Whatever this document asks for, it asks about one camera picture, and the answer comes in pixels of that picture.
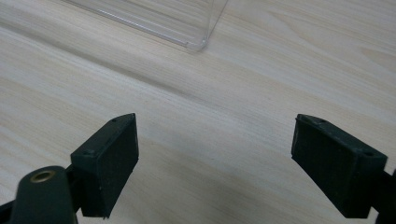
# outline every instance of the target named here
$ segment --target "wood grain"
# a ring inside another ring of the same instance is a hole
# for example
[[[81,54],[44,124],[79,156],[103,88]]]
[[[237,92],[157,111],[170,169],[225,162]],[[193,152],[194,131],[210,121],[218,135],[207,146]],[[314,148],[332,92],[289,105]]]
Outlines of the wood grain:
[[[19,180],[135,112],[141,159],[110,220],[344,219],[290,158],[294,118],[327,119],[396,168],[393,0],[229,0],[190,53],[60,0],[0,0],[0,203]]]

